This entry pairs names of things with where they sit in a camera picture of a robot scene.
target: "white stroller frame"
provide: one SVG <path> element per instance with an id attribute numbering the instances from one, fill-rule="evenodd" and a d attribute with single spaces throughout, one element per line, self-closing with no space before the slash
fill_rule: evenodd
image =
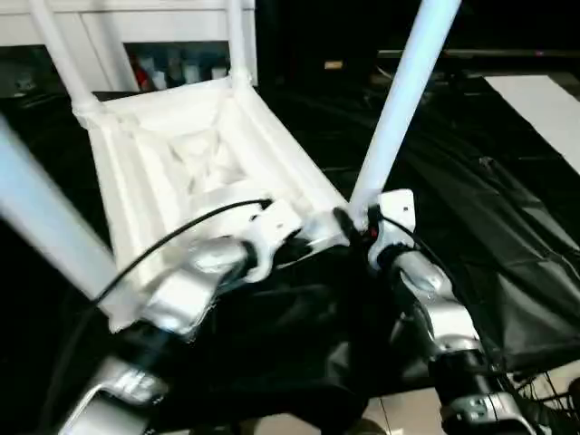
<path id="1" fill-rule="evenodd" d="M 118 267 L 175 227 L 239 200 L 268 196 L 289 204 L 317 249 L 347 243 L 331 211 L 348 208 L 355 226 L 365 229 L 366 210 L 389 176 L 459 5 L 460 0 L 422 0 L 347 204 L 252 88 L 239 0 L 227 0 L 231 70 L 226 79 L 107 102 L 89 91 L 45 0 L 30 0 L 72 112 L 91 138 L 114 258 L 6 127 L 0 136 L 0 212 L 90 299 Z M 187 163 L 181 173 L 176 153 Z M 193 189 L 182 182 L 187 179 L 194 181 Z M 188 237 L 237 234 L 255 213 L 255 208 L 228 212 Z M 137 289 L 179 257 L 186 244 L 172 244 L 148 259 L 102 302 L 113 331 L 134 319 L 142 302 Z"/>

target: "silver bracket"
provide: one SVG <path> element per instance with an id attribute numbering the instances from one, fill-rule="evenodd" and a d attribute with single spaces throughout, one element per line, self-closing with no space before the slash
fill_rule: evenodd
<path id="1" fill-rule="evenodd" d="M 522 416 L 516 400 L 508 392 L 461 397 L 441 408 L 441 419 L 458 418 L 478 426 L 498 421 L 517 421 L 531 435 L 536 431 Z"/>
<path id="2" fill-rule="evenodd" d="M 213 305 L 222 278 L 246 258 L 246 249 L 233 237 L 197 243 L 189 250 L 186 262 L 145 288 L 151 298 L 141 317 L 186 340 L 192 338 Z"/>
<path id="3" fill-rule="evenodd" d="M 169 388 L 156 376 L 116 358 L 108 358 L 92 379 L 86 393 L 59 430 L 59 435 L 141 435 L 147 418 L 100 395 L 110 394 L 130 405 L 160 401 Z"/>
<path id="4" fill-rule="evenodd" d="M 414 231 L 415 206 L 411 190 L 385 192 L 377 202 L 383 216 L 400 223 L 410 232 Z M 381 220 L 377 240 L 368 254 L 371 267 L 379 270 L 377 259 L 381 252 L 399 244 L 413 247 L 414 242 L 400 228 Z M 419 301 L 421 311 L 429 317 L 421 326 L 426 356 L 479 348 L 478 333 L 471 316 L 453 294 L 449 278 L 439 267 L 417 250 L 399 255 L 394 266 L 400 269 L 403 283 Z"/>

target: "white metal tube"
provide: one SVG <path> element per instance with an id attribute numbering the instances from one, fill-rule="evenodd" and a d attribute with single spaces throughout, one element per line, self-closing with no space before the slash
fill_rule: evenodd
<path id="1" fill-rule="evenodd" d="M 349 213 L 359 229 L 364 229 L 366 210 L 389 177 L 460 4 L 461 0 L 422 0 L 420 4 L 351 196 Z"/>
<path id="2" fill-rule="evenodd" d="M 0 156 L 0 215 L 79 290 L 95 298 L 117 274 L 109 250 L 2 118 Z M 100 308 L 116 329 L 131 320 L 138 306 L 137 295 L 123 284 Z"/>
<path id="3" fill-rule="evenodd" d="M 229 41 L 230 72 L 234 85 L 250 83 L 246 65 L 243 6 L 241 0 L 227 0 L 227 39 Z"/>
<path id="4" fill-rule="evenodd" d="M 81 73 L 54 21 L 54 15 L 49 10 L 45 0 L 30 0 L 30 10 L 36 23 L 36 29 L 42 36 L 54 66 L 56 66 L 71 97 L 72 108 L 75 112 L 84 112 L 95 108 L 99 101 L 92 95 L 82 79 Z"/>

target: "black cable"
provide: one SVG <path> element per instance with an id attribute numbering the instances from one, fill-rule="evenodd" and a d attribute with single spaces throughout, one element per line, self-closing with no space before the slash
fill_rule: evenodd
<path id="1" fill-rule="evenodd" d="M 568 394 L 565 398 L 565 402 L 566 402 L 568 410 L 572 414 L 572 418 L 576 421 L 576 423 L 580 423 L 580 415 L 578 414 L 578 411 L 576 410 L 576 408 L 574 406 L 574 400 L 573 400 L 572 394 L 570 394 L 570 392 L 568 392 Z"/>
<path id="2" fill-rule="evenodd" d="M 541 399 L 536 399 L 535 401 L 539 403 L 546 403 L 547 401 L 558 401 L 564 398 L 570 397 L 570 394 L 567 392 L 559 392 L 558 394 L 554 394 L 552 396 L 546 396 Z"/>
<path id="3" fill-rule="evenodd" d="M 554 394 L 552 397 L 555 398 L 555 400 L 557 401 L 560 409 L 563 411 L 564 410 L 564 404 L 562 403 L 562 401 L 560 400 L 558 396 L 558 392 L 556 391 L 556 387 L 554 386 L 554 384 L 552 383 L 552 378 L 550 378 L 550 375 L 548 372 L 544 373 L 544 376 L 546 377 L 547 383 L 550 385 L 550 389 L 552 390 L 552 393 Z"/>
<path id="4" fill-rule="evenodd" d="M 142 254 L 140 254 L 137 258 L 135 258 L 128 266 L 126 266 L 123 270 L 121 270 L 110 283 L 99 293 L 97 297 L 91 300 L 91 305 L 82 313 L 82 318 L 70 336 L 70 339 L 63 347 L 63 350 L 60 356 L 56 360 L 56 364 L 54 366 L 53 375 L 51 376 L 51 380 L 48 386 L 48 390 L 46 393 L 46 400 L 44 402 L 44 406 L 41 410 L 41 418 L 40 418 L 40 425 L 39 430 L 41 433 L 48 433 L 50 428 L 50 424 L 52 422 L 52 414 L 54 405 L 57 399 L 60 396 L 60 389 L 62 388 L 63 378 L 66 374 L 68 366 L 73 358 L 74 351 L 76 349 L 76 345 L 81 340 L 82 334 L 84 333 L 86 327 L 95 316 L 96 313 L 99 312 L 98 306 L 102 301 L 111 294 L 111 292 L 117 288 L 117 285 L 121 282 L 121 280 L 127 276 L 136 266 L 138 266 L 145 258 L 150 256 L 153 252 L 158 250 L 160 247 L 166 245 L 170 240 L 173 238 L 185 233 L 188 229 L 194 227 L 195 225 L 200 224 L 201 222 L 208 220 L 216 215 L 224 213 L 232 208 L 238 208 L 243 206 L 250 206 L 254 204 L 258 204 L 262 206 L 262 208 L 268 207 L 272 201 L 270 199 L 250 199 L 248 201 L 239 201 L 234 202 L 232 204 L 228 204 L 224 207 L 216 208 L 203 216 L 197 217 L 187 224 L 182 225 L 181 227 L 171 231 L 165 237 L 162 237 L 153 245 L 145 249 Z"/>
<path id="5" fill-rule="evenodd" d="M 523 381 L 522 383 L 520 383 L 516 390 L 518 392 L 522 391 L 524 388 L 526 388 L 528 385 L 530 385 L 533 381 L 535 381 L 537 378 L 537 374 L 534 374 L 532 376 L 529 376 L 525 381 Z"/>

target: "black fabric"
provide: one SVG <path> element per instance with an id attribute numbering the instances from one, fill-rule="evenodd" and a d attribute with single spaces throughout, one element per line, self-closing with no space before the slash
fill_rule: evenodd
<path id="1" fill-rule="evenodd" d="M 362 316 L 374 288 L 363 258 L 337 247 L 225 296 L 163 402 L 159 428 L 292 412 L 345 430 L 371 397 L 357 373 L 384 354 L 369 353 Z"/>
<path id="2" fill-rule="evenodd" d="M 535 371 L 577 359 L 578 175 L 484 82 L 461 86 L 427 92 L 387 189 L 413 190 L 417 232 L 453 272 L 458 296 L 496 363 Z M 261 92 L 348 198 L 384 92 Z M 0 101 L 0 108 L 107 240 L 90 144 L 68 101 Z M 38 120 L 33 127 L 31 119 Z M 13 374 L 5 394 L 14 412 L 1 419 L 3 429 L 18 428 L 5 433 L 16 433 L 34 427 L 30 416 L 37 415 L 53 358 L 75 322 L 68 313 L 85 301 L 2 229 L 10 252 L 5 279 L 19 283 L 6 303 L 23 313 L 25 325 L 15 328 L 7 317 L 3 324 L 11 334 L 0 361 Z M 388 287 L 368 281 L 356 261 L 333 250 L 276 272 L 252 292 L 232 295 L 212 314 L 167 409 L 173 403 L 184 410 L 188 403 L 188 410 L 198 410 L 185 414 L 193 421 L 291 411 L 321 425 L 341 415 L 336 424 L 346 424 L 367 397 L 429 385 L 412 336 L 389 349 L 395 313 Z M 21 274 L 21 265 L 33 272 Z M 62 316 L 55 319 L 58 310 Z M 100 319 L 76 355 L 67 397 L 109 345 Z M 231 415 L 221 414 L 224 409 Z"/>
<path id="3" fill-rule="evenodd" d="M 495 363 L 577 359 L 580 178 L 485 82 L 463 86 L 427 92 L 386 189 L 413 190 L 417 232 L 456 277 Z M 348 198 L 382 96 L 264 98 Z"/>

